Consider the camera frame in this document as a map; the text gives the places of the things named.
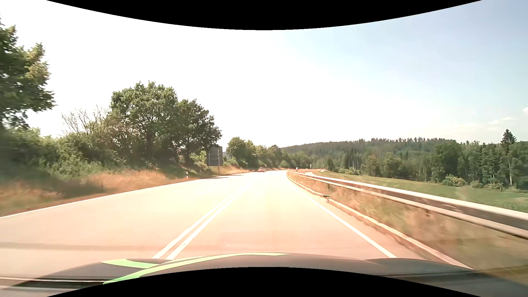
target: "black car hood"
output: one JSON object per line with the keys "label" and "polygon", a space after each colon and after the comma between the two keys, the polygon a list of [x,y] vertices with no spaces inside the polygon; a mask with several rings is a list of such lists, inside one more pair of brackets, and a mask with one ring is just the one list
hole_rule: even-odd
{"label": "black car hood", "polygon": [[11,288],[55,288],[67,291],[139,277],[184,271],[237,267],[295,267],[385,276],[394,279],[449,287],[445,284],[471,282],[474,285],[526,290],[527,287],[471,269],[407,258],[352,259],[297,253],[241,253],[166,259],[117,259],[83,265],[21,283]]}

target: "road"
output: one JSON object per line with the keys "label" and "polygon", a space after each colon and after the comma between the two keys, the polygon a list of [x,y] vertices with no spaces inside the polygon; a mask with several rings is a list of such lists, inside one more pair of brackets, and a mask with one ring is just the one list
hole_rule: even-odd
{"label": "road", "polygon": [[290,252],[421,257],[294,185],[286,171],[195,180],[0,218],[0,276],[121,258]]}

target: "road sign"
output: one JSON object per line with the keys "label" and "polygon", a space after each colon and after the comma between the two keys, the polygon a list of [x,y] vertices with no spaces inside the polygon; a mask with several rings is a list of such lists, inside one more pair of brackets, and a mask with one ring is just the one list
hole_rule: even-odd
{"label": "road sign", "polygon": [[224,158],[221,146],[213,146],[207,153],[207,166],[222,166]]}

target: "metal guardrail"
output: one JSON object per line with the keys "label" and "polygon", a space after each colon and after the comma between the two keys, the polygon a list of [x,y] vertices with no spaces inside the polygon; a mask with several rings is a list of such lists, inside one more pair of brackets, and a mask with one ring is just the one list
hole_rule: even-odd
{"label": "metal guardrail", "polygon": [[290,173],[302,175],[306,178],[322,181],[338,187],[346,187],[355,191],[367,192],[375,196],[395,200],[397,202],[478,224],[519,238],[528,239],[528,214],[525,212],[407,190],[388,188],[380,185],[320,177],[318,175],[293,171],[290,171]]}

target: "treeline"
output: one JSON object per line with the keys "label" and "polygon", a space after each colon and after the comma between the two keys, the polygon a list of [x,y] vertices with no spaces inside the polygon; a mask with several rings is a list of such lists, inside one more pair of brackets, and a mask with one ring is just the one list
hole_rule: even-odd
{"label": "treeline", "polygon": [[42,173],[64,178],[193,165],[195,154],[222,136],[196,100],[179,100],[173,88],[154,82],[109,94],[109,106],[93,113],[78,109],[62,115],[63,136],[41,136],[26,119],[28,110],[55,106],[53,92],[45,89],[50,73],[44,47],[18,46],[15,26],[0,24],[0,40],[0,177]]}
{"label": "treeline", "polygon": [[528,189],[528,142],[506,130],[500,143],[443,138],[360,139],[284,148],[304,152],[315,168],[348,174],[441,182],[447,185]]}
{"label": "treeline", "polygon": [[44,169],[79,177],[119,168],[183,163],[220,139],[214,117],[196,100],[178,100],[172,88],[137,83],[112,94],[108,108],[62,116],[62,137],[43,137],[36,128],[2,125],[2,156],[11,167]]}
{"label": "treeline", "polygon": [[224,162],[250,169],[309,168],[314,160],[304,152],[289,154],[277,145],[255,145],[251,140],[243,140],[240,137],[233,137],[225,151],[228,156],[224,158]]}

